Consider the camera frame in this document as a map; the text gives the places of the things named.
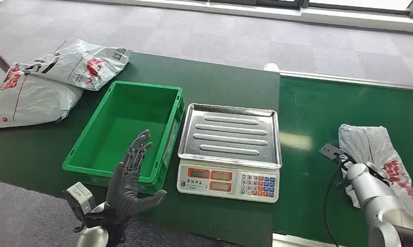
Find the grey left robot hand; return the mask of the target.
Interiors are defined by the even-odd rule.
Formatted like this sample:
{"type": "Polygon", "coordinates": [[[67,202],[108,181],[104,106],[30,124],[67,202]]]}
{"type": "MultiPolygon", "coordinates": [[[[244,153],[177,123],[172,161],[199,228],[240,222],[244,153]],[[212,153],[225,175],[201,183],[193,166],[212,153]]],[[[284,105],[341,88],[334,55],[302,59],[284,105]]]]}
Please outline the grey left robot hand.
{"type": "Polygon", "coordinates": [[[141,132],[128,147],[122,161],[115,167],[106,194],[106,203],[122,219],[158,206],[167,192],[163,189],[150,197],[139,198],[139,178],[143,159],[152,146],[150,131],[141,132]]]}

